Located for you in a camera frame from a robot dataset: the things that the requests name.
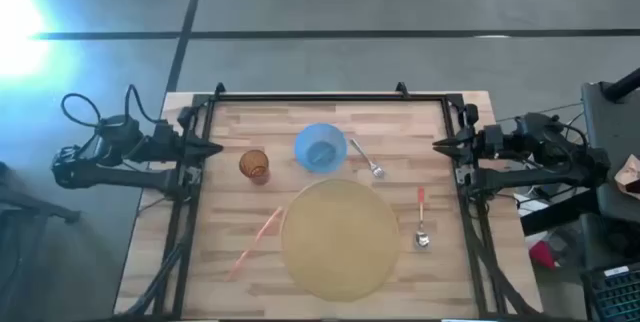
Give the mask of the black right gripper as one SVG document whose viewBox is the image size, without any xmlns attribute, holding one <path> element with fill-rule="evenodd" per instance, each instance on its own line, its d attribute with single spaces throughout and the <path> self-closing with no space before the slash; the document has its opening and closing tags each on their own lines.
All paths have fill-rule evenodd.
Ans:
<svg viewBox="0 0 640 322">
<path fill-rule="evenodd" d="M 469 148 L 453 147 L 471 141 Z M 433 143 L 434 151 L 452 159 L 498 159 L 504 150 L 504 133 L 500 125 L 488 125 L 474 136 L 454 136 Z"/>
</svg>

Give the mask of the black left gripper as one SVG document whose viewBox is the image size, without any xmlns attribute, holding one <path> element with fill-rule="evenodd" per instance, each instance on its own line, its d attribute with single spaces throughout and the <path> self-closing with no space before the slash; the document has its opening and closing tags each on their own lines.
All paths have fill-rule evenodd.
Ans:
<svg viewBox="0 0 640 322">
<path fill-rule="evenodd" d="M 222 145 L 195 137 L 196 134 L 193 130 L 187 130 L 180 134 L 170 124 L 158 124 L 155 126 L 153 134 L 145 135 L 142 140 L 142 161 L 193 162 L 205 160 L 224 149 Z M 193 155 L 191 143 L 194 148 L 207 151 L 199 151 Z"/>
</svg>

